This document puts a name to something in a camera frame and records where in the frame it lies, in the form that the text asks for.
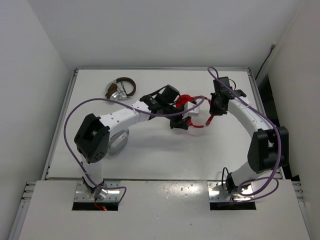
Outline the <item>red headphones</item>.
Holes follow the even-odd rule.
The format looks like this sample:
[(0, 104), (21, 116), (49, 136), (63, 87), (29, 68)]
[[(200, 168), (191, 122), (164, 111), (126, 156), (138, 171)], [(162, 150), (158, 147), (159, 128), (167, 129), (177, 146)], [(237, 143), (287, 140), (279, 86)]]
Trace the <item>red headphones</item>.
[(202, 125), (197, 125), (197, 124), (194, 124), (192, 122), (192, 116), (197, 116), (200, 113), (200, 107), (199, 106), (195, 107), (196, 104), (197, 104), (197, 99), (204, 99), (209, 103), (209, 105), (211, 105), (211, 100), (208, 97), (205, 97), (205, 96), (190, 96), (188, 94), (183, 94), (183, 95), (180, 95), (177, 98), (177, 100), (175, 102), (175, 107), (176, 108), (183, 107), (183, 109), (185, 111), (194, 107), (192, 110), (190, 110), (187, 113), (185, 113), (183, 115), (182, 119), (183, 120), (187, 119), (187, 123), (188, 123), (189, 127), (202, 129), (202, 128), (208, 127), (211, 124), (213, 116), (211, 115), (207, 119), (207, 121)]

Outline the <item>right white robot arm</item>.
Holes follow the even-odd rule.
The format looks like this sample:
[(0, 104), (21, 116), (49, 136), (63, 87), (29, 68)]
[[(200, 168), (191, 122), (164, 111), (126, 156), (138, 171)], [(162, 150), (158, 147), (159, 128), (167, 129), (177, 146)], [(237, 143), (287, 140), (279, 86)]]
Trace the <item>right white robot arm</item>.
[(274, 178), (278, 168), (289, 163), (289, 131), (277, 127), (265, 115), (249, 104), (246, 94), (230, 87), (228, 77), (213, 80), (209, 113), (216, 116), (233, 115), (251, 138), (247, 161), (230, 172), (225, 180), (229, 193), (238, 192), (266, 172), (270, 172), (265, 184)]

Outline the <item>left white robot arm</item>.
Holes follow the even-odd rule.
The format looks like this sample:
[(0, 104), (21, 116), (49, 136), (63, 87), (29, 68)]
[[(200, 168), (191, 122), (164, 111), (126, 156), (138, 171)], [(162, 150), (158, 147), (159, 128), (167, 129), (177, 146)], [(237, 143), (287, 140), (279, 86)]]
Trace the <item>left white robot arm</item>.
[(128, 108), (102, 116), (90, 113), (84, 118), (74, 142), (84, 160), (86, 175), (82, 179), (89, 193), (93, 194), (104, 185), (98, 162), (125, 146), (130, 126), (164, 115), (170, 121), (171, 129), (189, 128), (191, 117), (185, 112), (185, 107), (174, 106), (179, 96), (178, 90), (167, 85), (142, 96)]

